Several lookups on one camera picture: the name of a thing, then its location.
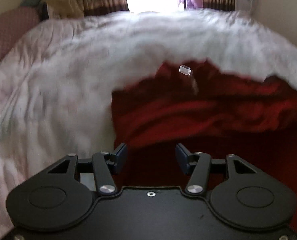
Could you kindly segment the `dark red garment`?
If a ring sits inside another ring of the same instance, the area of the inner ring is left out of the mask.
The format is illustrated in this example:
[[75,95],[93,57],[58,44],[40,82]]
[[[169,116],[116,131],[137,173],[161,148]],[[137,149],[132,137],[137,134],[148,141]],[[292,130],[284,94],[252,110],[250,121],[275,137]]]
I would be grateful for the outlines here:
[[[216,159],[235,154],[297,195],[297,91],[276,76],[258,82],[189,62],[112,94],[115,146],[127,145],[118,186],[185,186],[177,144]],[[291,222],[297,232],[297,211]]]

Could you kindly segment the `white floral bed blanket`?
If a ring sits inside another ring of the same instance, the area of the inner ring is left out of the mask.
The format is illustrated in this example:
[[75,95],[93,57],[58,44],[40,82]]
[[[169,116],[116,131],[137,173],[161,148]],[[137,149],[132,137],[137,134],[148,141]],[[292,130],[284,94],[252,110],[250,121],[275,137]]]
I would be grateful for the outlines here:
[[116,12],[47,20],[24,35],[0,61],[0,239],[15,186],[69,153],[113,148],[113,90],[165,61],[205,58],[297,89],[297,47],[240,11]]

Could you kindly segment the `pink pillow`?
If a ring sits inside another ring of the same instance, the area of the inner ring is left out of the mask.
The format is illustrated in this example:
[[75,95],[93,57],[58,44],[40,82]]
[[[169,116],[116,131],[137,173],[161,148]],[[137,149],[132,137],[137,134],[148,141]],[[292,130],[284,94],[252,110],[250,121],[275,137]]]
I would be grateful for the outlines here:
[[36,9],[19,7],[0,14],[0,61],[16,42],[40,23]]

